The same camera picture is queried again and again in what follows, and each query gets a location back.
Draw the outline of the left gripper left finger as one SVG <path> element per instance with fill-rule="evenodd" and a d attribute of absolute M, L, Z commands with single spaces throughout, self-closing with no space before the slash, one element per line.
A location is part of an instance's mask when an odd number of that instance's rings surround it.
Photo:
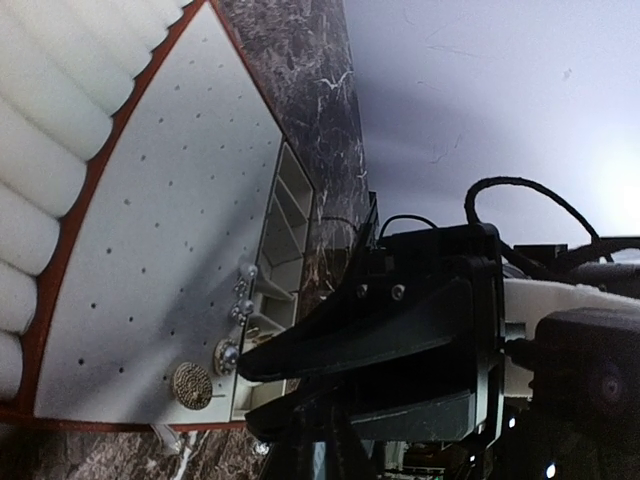
<path fill-rule="evenodd" d="M 285 417 L 260 479 L 309 480 L 314 475 L 315 448 L 320 434 L 320 404 L 310 401 L 296 406 Z"/>

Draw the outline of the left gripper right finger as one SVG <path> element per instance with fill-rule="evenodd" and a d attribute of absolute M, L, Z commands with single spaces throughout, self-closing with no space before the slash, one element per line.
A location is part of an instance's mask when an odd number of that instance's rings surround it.
<path fill-rule="evenodd" d="M 376 480 L 375 467 L 351 424 L 343 405 L 330 394 L 324 408 L 326 478 Z"/>

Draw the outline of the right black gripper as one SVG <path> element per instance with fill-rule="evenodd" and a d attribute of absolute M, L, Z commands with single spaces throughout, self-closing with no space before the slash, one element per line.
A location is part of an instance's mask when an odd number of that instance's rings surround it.
<path fill-rule="evenodd" d="M 303 410 L 319 439 L 323 411 L 335 405 L 367 440 L 494 443 L 505 383 L 497 229 L 394 234 L 369 253 L 357 279 L 368 304 L 342 290 L 237 364 L 255 382 L 354 370 L 346 388 L 299 388 L 272 400 L 246 414 L 250 432 L 275 441 Z"/>

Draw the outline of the red jewelry tray cream insert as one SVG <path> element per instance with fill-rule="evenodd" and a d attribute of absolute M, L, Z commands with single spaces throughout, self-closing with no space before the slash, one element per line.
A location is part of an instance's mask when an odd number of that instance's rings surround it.
<path fill-rule="evenodd" d="M 2 422 L 232 428 L 281 396 L 235 367 L 250 321 L 294 320 L 312 195 L 217 2 L 3 2 Z M 172 393 L 183 362 L 203 410 Z"/>

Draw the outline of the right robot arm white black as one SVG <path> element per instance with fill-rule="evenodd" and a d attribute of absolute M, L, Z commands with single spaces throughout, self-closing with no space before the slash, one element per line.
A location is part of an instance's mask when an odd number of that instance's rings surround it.
<path fill-rule="evenodd" d="M 387 235 L 370 211 L 337 289 L 240 356 L 246 380 L 298 381 L 247 414 L 270 447 L 263 478 L 313 478 L 323 446 L 327 478 L 377 479 L 373 441 L 458 446 L 484 479 L 516 398 L 590 439 L 638 447 L 639 269 L 613 259 L 638 239 L 511 247 L 476 211 L 496 186 L 564 204 L 540 183 L 497 176 L 469 188 L 459 226 Z"/>

